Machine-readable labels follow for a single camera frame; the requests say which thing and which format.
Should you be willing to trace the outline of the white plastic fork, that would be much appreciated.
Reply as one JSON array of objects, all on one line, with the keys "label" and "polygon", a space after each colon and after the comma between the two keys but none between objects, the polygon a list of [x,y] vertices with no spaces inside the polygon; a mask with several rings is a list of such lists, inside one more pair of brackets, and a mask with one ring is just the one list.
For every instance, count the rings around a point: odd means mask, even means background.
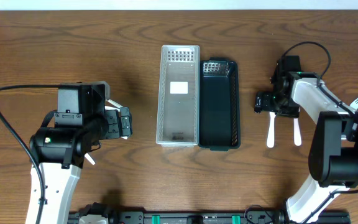
[{"label": "white plastic fork", "polygon": [[275,144],[275,117],[276,114],[273,111],[269,112],[269,127],[268,127],[268,135],[266,145],[269,148],[273,148]]}]

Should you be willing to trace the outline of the white spoon bottom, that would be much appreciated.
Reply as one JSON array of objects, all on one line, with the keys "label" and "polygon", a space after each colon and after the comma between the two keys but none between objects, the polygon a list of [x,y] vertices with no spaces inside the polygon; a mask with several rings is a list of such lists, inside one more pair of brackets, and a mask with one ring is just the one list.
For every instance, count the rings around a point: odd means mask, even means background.
[{"label": "white spoon bottom", "polygon": [[93,165],[93,166],[96,164],[95,160],[90,156],[89,153],[86,153],[86,154],[85,154],[85,159],[88,160],[89,163],[90,163],[91,165]]}]

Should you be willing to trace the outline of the mint green plastic fork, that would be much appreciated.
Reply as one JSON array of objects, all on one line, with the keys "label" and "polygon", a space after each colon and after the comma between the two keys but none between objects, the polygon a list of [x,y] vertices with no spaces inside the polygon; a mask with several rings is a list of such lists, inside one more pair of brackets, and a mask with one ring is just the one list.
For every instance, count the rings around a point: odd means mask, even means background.
[{"label": "mint green plastic fork", "polygon": [[[350,104],[348,105],[348,108],[350,110],[352,110],[353,112],[358,110],[358,97]],[[351,126],[351,129],[349,131],[344,131],[343,134],[341,135],[341,139],[344,140],[348,140],[348,141],[352,141],[355,139],[356,137],[356,131],[358,128],[358,124],[357,123],[353,123]]]}]

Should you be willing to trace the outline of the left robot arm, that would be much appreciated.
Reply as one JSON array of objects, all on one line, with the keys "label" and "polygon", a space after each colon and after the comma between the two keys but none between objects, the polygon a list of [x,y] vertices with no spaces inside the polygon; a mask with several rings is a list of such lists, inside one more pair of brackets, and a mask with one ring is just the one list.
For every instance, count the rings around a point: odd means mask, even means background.
[{"label": "left robot arm", "polygon": [[85,160],[103,140],[128,138],[132,117],[127,107],[99,105],[95,110],[55,110],[30,139],[36,163],[26,223],[66,223]]}]

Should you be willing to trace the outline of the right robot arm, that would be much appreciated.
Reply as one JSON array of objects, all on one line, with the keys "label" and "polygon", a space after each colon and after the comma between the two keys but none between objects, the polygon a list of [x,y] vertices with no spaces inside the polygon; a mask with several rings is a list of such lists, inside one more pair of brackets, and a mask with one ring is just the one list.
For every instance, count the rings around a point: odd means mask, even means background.
[{"label": "right robot arm", "polygon": [[337,196],[358,194],[358,111],[340,101],[316,73],[276,73],[272,83],[272,91],[256,94],[255,113],[298,118],[303,108],[316,125],[310,174],[285,205],[289,221],[315,222]]}]

